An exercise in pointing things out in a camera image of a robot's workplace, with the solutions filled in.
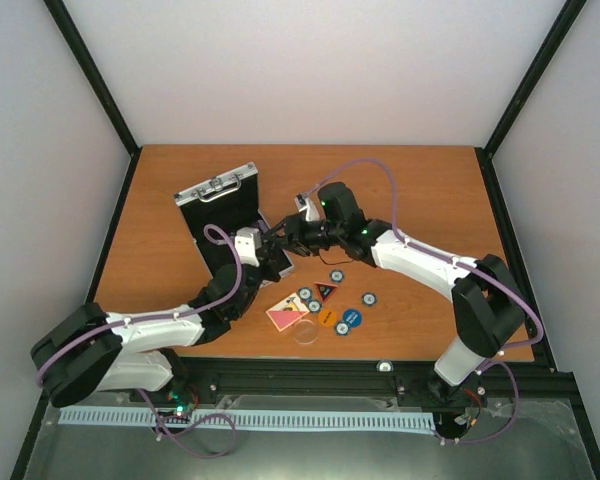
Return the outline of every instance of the small disc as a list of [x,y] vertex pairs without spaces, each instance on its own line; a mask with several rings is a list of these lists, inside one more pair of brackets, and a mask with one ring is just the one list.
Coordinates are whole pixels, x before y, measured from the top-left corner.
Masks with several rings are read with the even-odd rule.
[[393,363],[389,360],[380,360],[376,365],[376,370],[379,372],[393,372]]
[[293,326],[293,338],[300,345],[310,345],[318,337],[320,327],[309,317],[298,320]]
[[375,293],[367,292],[362,295],[362,303],[364,303],[367,307],[373,307],[376,303],[378,303],[378,297],[376,297]]
[[325,308],[318,315],[318,321],[325,327],[333,327],[338,321],[338,315],[333,310]]
[[344,272],[342,270],[334,270],[331,272],[331,281],[336,283],[342,283],[344,280]]
[[336,331],[336,335],[340,335],[342,337],[345,335],[349,335],[350,329],[351,329],[351,327],[349,327],[349,325],[344,322],[338,322],[338,323],[336,323],[336,326],[334,327],[334,330]]
[[356,328],[362,323],[362,314],[355,308],[350,308],[342,314],[342,321],[351,328]]
[[309,302],[307,302],[307,307],[311,313],[318,313],[320,310],[322,310],[322,303],[320,303],[320,300],[316,300],[314,298],[313,300],[309,300]]
[[309,287],[302,287],[298,290],[298,296],[300,297],[300,300],[310,300],[311,297],[313,297],[313,292]]

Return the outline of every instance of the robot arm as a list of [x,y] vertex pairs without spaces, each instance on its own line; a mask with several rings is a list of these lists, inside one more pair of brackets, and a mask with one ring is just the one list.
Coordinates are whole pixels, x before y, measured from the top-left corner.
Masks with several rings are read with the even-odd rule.
[[458,336],[437,360],[428,383],[432,396],[447,402],[525,319],[522,309],[505,293],[458,265],[480,270],[519,295],[508,268],[494,255],[481,260],[457,256],[394,231],[387,222],[367,220],[351,190],[341,182],[322,187],[318,198],[324,220],[307,221],[301,211],[282,222],[282,236],[276,231],[269,235],[275,235],[271,238],[283,248],[304,256],[338,245],[354,260],[406,275],[447,298],[453,304]]
[[[155,350],[206,343],[226,333],[230,322],[250,307],[265,272],[271,270],[267,259],[272,249],[309,256],[331,246],[340,246],[350,258],[372,267],[411,277],[452,302],[458,336],[436,362],[427,384],[434,399],[448,403],[465,379],[496,355],[525,319],[520,307],[503,292],[458,265],[478,269],[519,293],[506,265],[493,255],[481,260],[455,256],[409,238],[387,222],[366,219],[351,190],[341,182],[325,185],[318,197],[325,219],[320,219],[309,198],[299,195],[299,212],[273,229],[238,232],[234,243],[242,280],[223,303],[219,299],[236,283],[238,270],[233,264],[220,268],[194,300],[171,310],[124,314],[105,313],[97,304],[80,307],[31,350],[51,403],[71,405],[98,390],[161,389],[172,378],[174,356]],[[217,305],[202,308],[212,302]],[[77,341],[85,335],[89,341]],[[63,349],[66,352],[58,356]]]

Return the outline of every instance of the metal floor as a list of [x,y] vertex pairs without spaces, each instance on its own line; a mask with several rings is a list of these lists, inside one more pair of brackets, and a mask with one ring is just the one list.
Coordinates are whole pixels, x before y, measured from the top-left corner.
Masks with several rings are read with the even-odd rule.
[[[484,411],[467,438],[502,426],[505,402],[500,409]],[[243,401],[240,408],[245,407],[250,406]],[[27,479],[594,478],[571,409],[555,400],[523,401],[521,418],[510,432],[476,446],[443,447],[432,436],[405,433],[242,431],[233,453],[215,460],[192,458],[167,440],[158,443],[149,428],[58,426],[55,418],[57,411],[50,409]],[[227,431],[200,430],[185,442],[199,451],[217,451],[228,438]]]

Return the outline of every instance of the wooden tabletop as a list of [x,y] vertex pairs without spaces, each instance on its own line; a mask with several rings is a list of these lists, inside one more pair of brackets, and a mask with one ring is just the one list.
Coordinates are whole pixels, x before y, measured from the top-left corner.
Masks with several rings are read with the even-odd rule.
[[[175,205],[173,194],[217,174],[254,162],[260,208],[277,223],[294,213],[294,196],[343,163],[374,157],[385,161],[399,185],[398,226],[410,236],[450,252],[504,258],[478,162],[471,147],[154,145],[144,147],[102,275],[96,301],[105,311],[143,312],[191,300],[209,273]],[[367,218],[390,220],[391,191],[384,172],[356,165],[338,177],[354,192]],[[329,262],[347,260],[339,249]],[[216,341],[181,348],[195,356],[434,360],[455,336],[451,304],[441,295],[390,271],[361,262],[324,265],[293,257],[294,273],[263,288],[247,314]],[[342,314],[356,308],[362,324],[344,337],[319,326],[315,341],[299,343],[298,330],[280,333],[265,311],[289,293],[328,281],[339,268],[345,280],[325,308]],[[374,307],[361,302],[372,291]],[[315,315],[305,318],[316,320]],[[526,338],[521,329],[515,339]],[[506,360],[532,360],[530,348]]]

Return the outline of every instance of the white wall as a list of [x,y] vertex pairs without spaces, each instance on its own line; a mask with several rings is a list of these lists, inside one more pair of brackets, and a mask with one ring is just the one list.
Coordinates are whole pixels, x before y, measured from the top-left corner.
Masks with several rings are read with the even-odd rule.
[[127,159],[43,2],[0,1],[0,479],[40,394],[29,349],[84,301]]
[[556,360],[574,371],[600,444],[600,0],[495,163]]
[[563,0],[68,0],[145,143],[484,145]]

